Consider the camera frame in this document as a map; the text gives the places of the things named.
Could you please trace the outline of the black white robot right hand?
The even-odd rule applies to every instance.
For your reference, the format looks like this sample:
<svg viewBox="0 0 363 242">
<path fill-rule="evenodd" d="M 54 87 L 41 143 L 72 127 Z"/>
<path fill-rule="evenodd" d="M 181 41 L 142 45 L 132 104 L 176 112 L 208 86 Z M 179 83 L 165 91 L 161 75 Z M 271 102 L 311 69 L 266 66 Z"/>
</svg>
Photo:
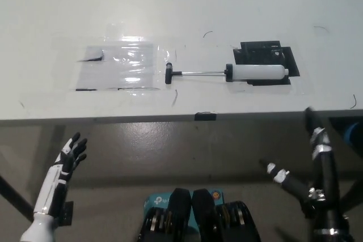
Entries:
<svg viewBox="0 0 363 242">
<path fill-rule="evenodd" d="M 344 219 L 340 206 L 339 181 L 332 143 L 316 111 L 308 107 L 304 110 L 304 115 L 310 137 L 313 184 L 304 184 L 290 171 L 268 160 L 261 159 L 260 164 L 284 191 L 314 208 L 314 235 L 348 235 L 349 224 Z"/>
</svg>

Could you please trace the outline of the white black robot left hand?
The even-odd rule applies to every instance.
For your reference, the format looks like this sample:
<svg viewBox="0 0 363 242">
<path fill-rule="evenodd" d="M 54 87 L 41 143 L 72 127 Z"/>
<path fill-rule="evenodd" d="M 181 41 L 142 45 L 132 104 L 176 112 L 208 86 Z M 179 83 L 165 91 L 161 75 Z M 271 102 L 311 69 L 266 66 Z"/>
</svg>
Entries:
<svg viewBox="0 0 363 242">
<path fill-rule="evenodd" d="M 55 230 L 64 224 L 64 211 L 72 205 L 66 197 L 73 172 L 87 157 L 87 139 L 80 137 L 77 132 L 69 138 L 49 167 L 33 209 L 33 221 L 20 241 L 55 241 Z"/>
</svg>

